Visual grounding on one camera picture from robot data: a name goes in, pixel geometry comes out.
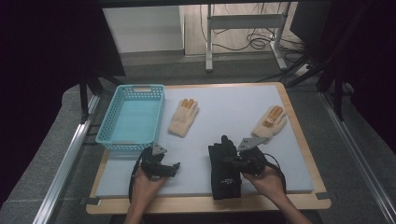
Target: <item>glove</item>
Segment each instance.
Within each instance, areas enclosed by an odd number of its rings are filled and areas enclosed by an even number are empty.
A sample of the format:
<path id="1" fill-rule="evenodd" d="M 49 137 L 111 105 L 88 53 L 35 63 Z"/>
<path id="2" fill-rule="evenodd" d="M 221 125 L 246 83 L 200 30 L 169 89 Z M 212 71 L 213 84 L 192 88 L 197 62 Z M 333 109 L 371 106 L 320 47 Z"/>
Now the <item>glove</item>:
<path id="1" fill-rule="evenodd" d="M 271 106 L 262 116 L 252 133 L 258 137 L 271 139 L 285 127 L 285 115 L 286 111 L 281 106 Z"/>
<path id="2" fill-rule="evenodd" d="M 187 134 L 192 122 L 198 113 L 199 107 L 198 102 L 190 99 L 184 99 L 178 104 L 177 110 L 172 117 L 172 122 L 169 125 L 169 132 L 175 133 L 180 137 L 184 137 Z"/>
<path id="3" fill-rule="evenodd" d="M 211 185 L 214 200 L 240 198 L 241 176 L 239 171 L 224 161 L 225 158 L 236 157 L 236 147 L 226 135 L 221 137 L 221 144 L 209 146 L 209 157 L 212 166 Z"/>

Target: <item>human hand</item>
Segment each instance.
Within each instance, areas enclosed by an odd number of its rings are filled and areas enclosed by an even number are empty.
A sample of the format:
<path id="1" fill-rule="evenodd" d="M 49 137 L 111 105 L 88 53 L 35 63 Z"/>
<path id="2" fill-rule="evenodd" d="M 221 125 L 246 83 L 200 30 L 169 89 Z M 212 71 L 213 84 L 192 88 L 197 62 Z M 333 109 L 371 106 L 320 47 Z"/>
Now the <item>human hand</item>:
<path id="1" fill-rule="evenodd" d="M 175 133 L 181 137 L 187 134 L 190 126 L 195 120 L 195 116 L 199 111 L 198 102 L 190 99 L 181 100 L 178 104 L 177 110 L 172 117 L 172 122 L 169 125 L 169 132 Z"/>
<path id="2" fill-rule="evenodd" d="M 279 173 L 269 166 L 266 166 L 259 175 L 242 173 L 242 176 L 250 181 L 260 194 L 271 201 L 283 198 L 286 195 Z"/>
<path id="3" fill-rule="evenodd" d="M 139 167 L 134 176 L 131 205 L 124 223 L 139 223 L 149 203 L 155 198 L 158 190 L 163 186 L 166 177 L 150 179 Z"/>
<path id="4" fill-rule="evenodd" d="M 281 177 L 273 168 L 266 166 L 260 175 L 242 173 L 243 177 L 251 182 L 256 190 L 271 200 L 283 213 L 290 224 L 312 224 L 291 202 L 283 190 Z"/>

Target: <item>gray carpet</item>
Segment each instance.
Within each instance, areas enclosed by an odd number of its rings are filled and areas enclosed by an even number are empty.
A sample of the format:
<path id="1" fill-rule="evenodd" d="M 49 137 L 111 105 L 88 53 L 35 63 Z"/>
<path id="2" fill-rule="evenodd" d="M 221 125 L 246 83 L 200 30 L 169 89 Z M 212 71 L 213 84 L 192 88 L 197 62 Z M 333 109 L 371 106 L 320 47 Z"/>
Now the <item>gray carpet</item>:
<path id="1" fill-rule="evenodd" d="M 205 63 L 202 59 L 162 63 L 167 60 L 169 59 L 163 61 L 156 59 L 140 65 L 125 64 L 127 77 L 120 77 L 120 80 L 125 83 L 161 83 L 164 85 L 239 83 L 255 82 L 279 73 L 276 61 L 271 55 L 259 58 L 252 56 L 250 60 L 215 58 L 214 71 L 210 74 L 205 72 Z M 279 78 L 274 77 L 267 81 L 278 81 Z M 316 77 L 309 78 L 287 91 L 324 184 L 332 198 L 332 207 L 319 210 L 319 217 L 326 224 L 387 223 L 316 92 L 316 80 Z M 102 83 L 110 92 L 116 88 L 105 80 L 102 80 Z M 111 94 L 104 96 L 101 104 L 108 104 L 110 99 Z M 343 106 L 347 127 L 394 201 L 396 176 L 392 171 L 396 168 L 395 155 L 354 109 L 347 97 L 344 98 Z M 80 204 L 81 199 L 89 197 L 96 174 L 95 168 L 102 156 L 103 148 L 92 143 L 94 143 L 94 134 L 97 131 L 97 126 L 94 125 L 100 124 L 101 116 L 105 112 L 104 109 L 99 111 L 98 117 L 92 123 L 93 126 L 86 137 L 86 144 L 80 150 L 75 165 L 70 171 L 50 223 L 122 223 L 123 216 L 91 216 L 86 213 L 85 206 Z M 0 223 L 32 223 L 73 137 L 79 119 L 79 94 L 78 87 L 75 87 L 64 94 L 63 107 L 58 118 L 34 160 L 0 211 Z M 315 213 L 312 214 L 308 213 L 308 216 L 312 216 L 315 220 L 317 217 Z M 233 217 L 233 221 L 236 221 L 241 215 L 247 214 L 230 216 L 236 216 Z M 252 217 L 249 223 L 265 223 L 264 219 L 267 215 L 265 213 L 249 214 L 249 217 Z M 163 217 L 148 217 L 151 223 L 156 223 L 158 218 L 160 222 L 157 223 L 166 223 Z M 175 220 L 178 218 L 178 223 L 191 223 L 189 222 L 191 217 L 183 216 L 169 217 L 169 220 L 173 221 L 168 223 L 177 223 Z M 207 217 L 207 220 L 201 219 L 200 223 L 213 223 L 213 220 L 216 220 L 216 223 L 232 223 L 227 217 L 222 216 L 222 218 L 217 220 L 214 217 Z"/>

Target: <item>wire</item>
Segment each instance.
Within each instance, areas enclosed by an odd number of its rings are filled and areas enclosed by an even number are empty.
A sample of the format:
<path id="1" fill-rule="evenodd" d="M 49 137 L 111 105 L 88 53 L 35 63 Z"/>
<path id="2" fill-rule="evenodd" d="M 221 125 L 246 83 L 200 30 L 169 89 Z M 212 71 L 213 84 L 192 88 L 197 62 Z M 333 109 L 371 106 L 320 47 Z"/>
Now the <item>wire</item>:
<path id="1" fill-rule="evenodd" d="M 212 12 L 212 15 L 215 15 L 215 6 L 216 6 L 216 4 L 213 4 L 213 12 Z M 224 7 L 225 7 L 225 10 L 228 12 L 228 14 L 230 15 L 230 12 L 227 10 L 227 4 L 224 4 Z M 213 30 L 213 33 L 214 34 L 216 34 L 216 35 L 219 35 L 219 34 L 221 34 L 221 33 L 223 33 L 223 32 L 226 32 L 226 31 L 228 31 L 229 29 L 225 29 L 225 30 L 222 30 L 222 31 L 220 31 L 220 32 L 216 32 L 215 30 Z"/>
<path id="2" fill-rule="evenodd" d="M 274 161 L 276 162 L 277 167 L 280 169 L 279 162 L 277 162 L 277 160 L 275 159 L 274 156 L 272 156 L 271 154 L 268 154 L 268 153 L 263 153 L 263 154 L 264 154 L 265 156 L 269 156 L 269 157 L 271 157 L 272 159 L 274 159 Z"/>

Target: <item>blue plastic basket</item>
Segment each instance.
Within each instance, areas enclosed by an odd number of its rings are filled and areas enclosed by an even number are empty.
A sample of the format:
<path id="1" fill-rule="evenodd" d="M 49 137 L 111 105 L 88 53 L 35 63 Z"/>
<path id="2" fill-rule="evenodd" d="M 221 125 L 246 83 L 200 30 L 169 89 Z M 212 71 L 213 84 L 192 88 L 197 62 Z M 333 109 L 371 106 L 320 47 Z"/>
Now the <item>blue plastic basket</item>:
<path id="1" fill-rule="evenodd" d="M 120 85 L 96 135 L 110 150 L 143 150 L 158 141 L 165 105 L 163 85 Z"/>

